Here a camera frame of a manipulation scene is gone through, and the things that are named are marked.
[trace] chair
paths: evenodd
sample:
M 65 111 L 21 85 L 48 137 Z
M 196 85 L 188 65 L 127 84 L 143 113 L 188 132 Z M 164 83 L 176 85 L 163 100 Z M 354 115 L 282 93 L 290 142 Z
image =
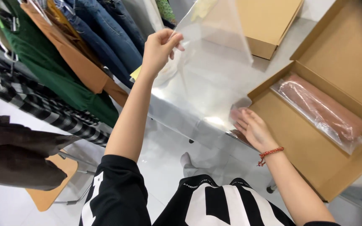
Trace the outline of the chair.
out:
M 77 158 L 67 154 L 64 150 L 61 150 L 58 154 L 50 156 L 47 160 L 53 162 L 58 168 L 60 168 L 63 172 L 66 173 L 67 178 L 61 183 L 60 186 L 51 190 L 51 191 L 41 191 L 36 189 L 28 189 L 26 191 L 29 193 L 30 197 L 33 199 L 34 204 L 40 212 L 48 210 L 53 203 L 57 204 L 67 204 L 67 205 L 75 205 L 77 204 L 89 191 L 91 185 L 86 189 L 83 195 L 78 200 L 67 201 L 67 202 L 56 202 L 55 200 L 59 196 L 59 194 L 63 191 L 63 189 L 68 184 L 69 180 L 75 175 L 76 172 L 81 172 L 85 174 L 94 175 L 95 172 L 91 171 L 81 171 L 78 170 L 78 160 Z

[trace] black and white shirt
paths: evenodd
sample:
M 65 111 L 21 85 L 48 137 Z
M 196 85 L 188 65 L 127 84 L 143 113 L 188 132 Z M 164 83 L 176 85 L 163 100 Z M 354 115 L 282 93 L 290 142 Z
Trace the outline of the black and white shirt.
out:
M 147 201 L 148 192 L 136 163 L 120 156 L 103 156 L 79 225 L 152 225 Z M 219 187 L 208 175 L 180 180 L 177 192 L 153 225 L 295 226 L 243 179 Z M 305 226 L 339 225 L 309 222 Z

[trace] clear plastic bag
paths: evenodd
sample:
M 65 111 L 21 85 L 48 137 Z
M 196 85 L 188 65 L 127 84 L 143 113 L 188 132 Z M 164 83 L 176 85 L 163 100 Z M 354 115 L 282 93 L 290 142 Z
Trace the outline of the clear plastic bag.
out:
M 241 78 L 249 76 L 245 72 L 253 59 L 235 1 L 197 0 L 175 33 L 184 36 L 180 43 L 185 50 L 174 49 L 174 60 L 169 60 L 160 71 L 152 93 L 175 105 L 178 111 L 197 118 L 192 125 L 193 134 L 201 132 L 207 139 L 215 139 L 215 135 L 209 134 L 211 130 L 200 129 L 202 124 L 220 129 L 224 134 L 234 128 L 229 120 L 233 106 L 251 104 L 247 97 L 248 85 L 241 82 Z
M 362 119 L 298 75 L 291 73 L 271 89 L 348 154 L 362 144 Z

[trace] orange garment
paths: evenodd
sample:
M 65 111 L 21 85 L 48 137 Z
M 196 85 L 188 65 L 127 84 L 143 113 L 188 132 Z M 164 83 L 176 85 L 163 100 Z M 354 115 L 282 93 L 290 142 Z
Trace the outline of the orange garment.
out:
M 103 68 L 103 65 L 99 62 L 93 51 L 83 41 L 78 32 L 72 27 L 62 12 L 55 6 L 54 0 L 47 0 L 47 8 L 48 9 L 46 10 L 46 14 L 51 22 L 54 23 L 65 34 L 65 36 L 83 53 L 83 55 L 89 58 L 89 60 L 91 60 L 100 68 Z
M 54 44 L 62 58 L 90 91 L 97 94 L 104 90 L 120 106 L 125 105 L 128 98 L 127 92 L 71 44 L 60 29 L 54 24 L 50 26 L 30 3 L 22 3 L 21 8 Z

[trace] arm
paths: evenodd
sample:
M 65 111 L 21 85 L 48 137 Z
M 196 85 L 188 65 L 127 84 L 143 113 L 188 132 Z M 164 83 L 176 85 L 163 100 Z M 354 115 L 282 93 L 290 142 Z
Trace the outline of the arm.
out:
M 259 152 L 278 148 L 264 121 L 253 111 L 242 109 L 234 125 Z M 298 226 L 312 221 L 335 222 L 332 214 L 312 188 L 299 175 L 283 152 L 265 156 L 280 195 Z
M 179 46 L 183 39 L 181 34 L 174 35 L 171 29 L 163 29 L 151 34 L 145 43 L 142 68 L 138 75 L 127 102 L 118 118 L 108 140 L 104 155 L 113 154 L 138 162 L 142 149 L 146 117 L 148 115 L 150 93 L 153 80 L 168 61 L 174 59 L 173 48 Z

